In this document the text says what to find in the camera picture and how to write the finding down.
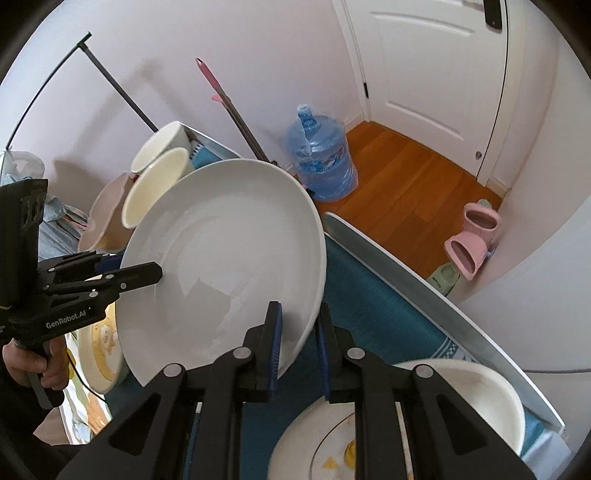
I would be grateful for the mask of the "person's left hand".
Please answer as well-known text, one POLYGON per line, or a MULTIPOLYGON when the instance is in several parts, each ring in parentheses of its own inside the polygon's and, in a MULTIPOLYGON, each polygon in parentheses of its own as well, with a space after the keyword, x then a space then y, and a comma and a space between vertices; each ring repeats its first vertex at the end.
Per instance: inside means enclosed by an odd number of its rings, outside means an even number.
POLYGON ((3 346, 2 358, 10 376, 22 386, 30 386, 29 373, 40 374, 44 388, 63 390, 68 385, 69 360, 63 336, 49 342, 47 358, 19 348, 14 341, 3 346))

